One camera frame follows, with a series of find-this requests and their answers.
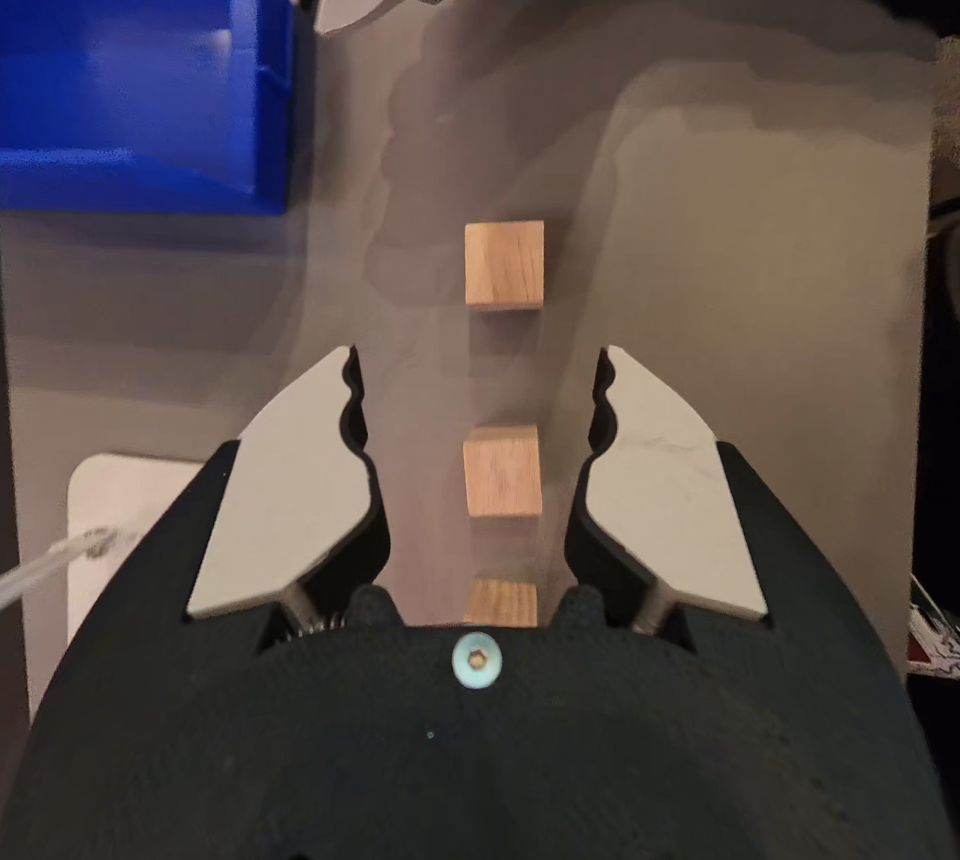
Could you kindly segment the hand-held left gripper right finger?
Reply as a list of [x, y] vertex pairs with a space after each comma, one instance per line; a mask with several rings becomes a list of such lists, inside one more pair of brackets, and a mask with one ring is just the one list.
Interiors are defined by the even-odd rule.
[[652, 636], [682, 607], [766, 618], [709, 425], [618, 346], [600, 350], [592, 392], [563, 554], [599, 592], [606, 625]]

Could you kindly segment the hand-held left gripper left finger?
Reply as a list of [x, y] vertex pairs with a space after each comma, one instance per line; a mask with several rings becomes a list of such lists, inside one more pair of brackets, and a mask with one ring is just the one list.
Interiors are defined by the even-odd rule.
[[358, 350], [340, 346], [247, 424], [186, 604], [190, 620], [272, 606], [296, 636], [346, 625], [354, 592], [378, 578], [391, 551], [364, 396]]

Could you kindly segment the wooden cube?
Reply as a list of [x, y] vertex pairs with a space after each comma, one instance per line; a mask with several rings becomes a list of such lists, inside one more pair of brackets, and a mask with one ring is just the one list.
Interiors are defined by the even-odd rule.
[[529, 629], [538, 626], [537, 586], [497, 578], [471, 581], [462, 622], [468, 626]]
[[540, 310], [545, 304], [543, 220], [464, 226], [464, 301], [483, 311]]
[[534, 424], [474, 428], [462, 443], [471, 518], [539, 518], [543, 513], [539, 431]]

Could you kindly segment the grey desk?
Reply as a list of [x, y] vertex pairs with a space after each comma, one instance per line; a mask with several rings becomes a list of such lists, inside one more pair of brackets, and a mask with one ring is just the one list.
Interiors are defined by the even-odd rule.
[[[339, 345], [414, 624], [569, 585], [598, 352], [735, 444], [905, 667], [935, 38], [866, 0], [406, 2], [301, 37], [282, 217], [2, 215], [19, 553], [101, 452], [203, 461]], [[544, 221], [544, 305], [465, 302], [464, 228]], [[534, 424], [539, 518], [463, 441]]]

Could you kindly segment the wooden book stand white base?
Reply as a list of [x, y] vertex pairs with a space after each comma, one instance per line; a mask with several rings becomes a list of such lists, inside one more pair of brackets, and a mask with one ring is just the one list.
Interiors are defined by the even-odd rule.
[[71, 640], [127, 556], [202, 465], [117, 453], [83, 460], [66, 491], [66, 535], [43, 554], [2, 574], [1, 609], [62, 573]]

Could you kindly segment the blue plastic bin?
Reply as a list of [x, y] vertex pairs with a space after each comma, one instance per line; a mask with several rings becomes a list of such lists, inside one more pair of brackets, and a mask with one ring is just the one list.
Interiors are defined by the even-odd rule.
[[279, 215], [288, 0], [1, 0], [1, 206]]

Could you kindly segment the person's dark clothing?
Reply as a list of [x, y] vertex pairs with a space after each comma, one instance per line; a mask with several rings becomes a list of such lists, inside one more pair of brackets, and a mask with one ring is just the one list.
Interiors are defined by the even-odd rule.
[[[912, 567], [934, 604], [958, 624], [958, 227], [940, 231], [927, 248]], [[957, 789], [958, 681], [912, 674], [907, 689], [942, 783]]]

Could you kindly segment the printed badge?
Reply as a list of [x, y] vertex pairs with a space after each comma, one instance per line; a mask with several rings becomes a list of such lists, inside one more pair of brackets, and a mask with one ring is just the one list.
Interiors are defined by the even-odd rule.
[[959, 630], [918, 581], [910, 577], [907, 645], [908, 673], [959, 681]]

